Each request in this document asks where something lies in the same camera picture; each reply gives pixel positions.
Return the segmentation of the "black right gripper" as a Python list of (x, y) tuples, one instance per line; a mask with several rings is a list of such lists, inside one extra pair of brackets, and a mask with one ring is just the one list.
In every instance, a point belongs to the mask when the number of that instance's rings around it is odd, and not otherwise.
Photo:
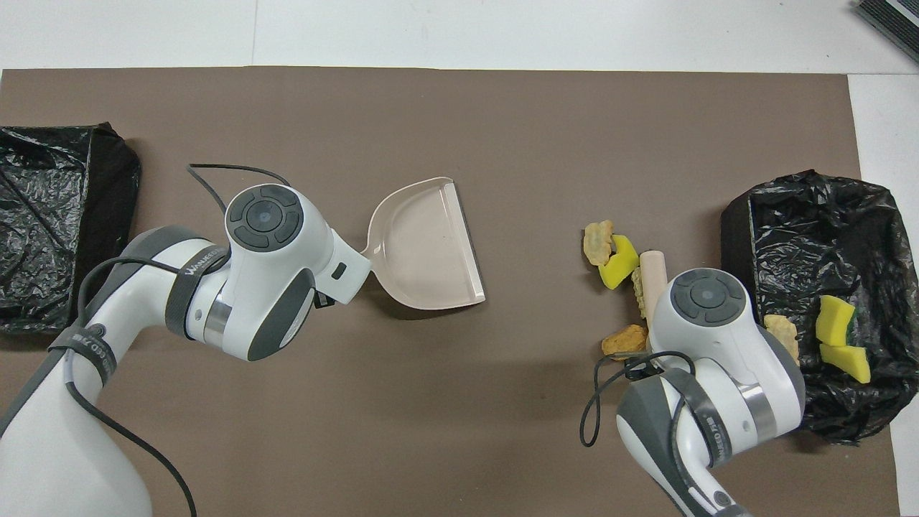
[(652, 355), (630, 358), (625, 360), (623, 372), (630, 381), (643, 380), (661, 374), (664, 370), (663, 361), (666, 359)]

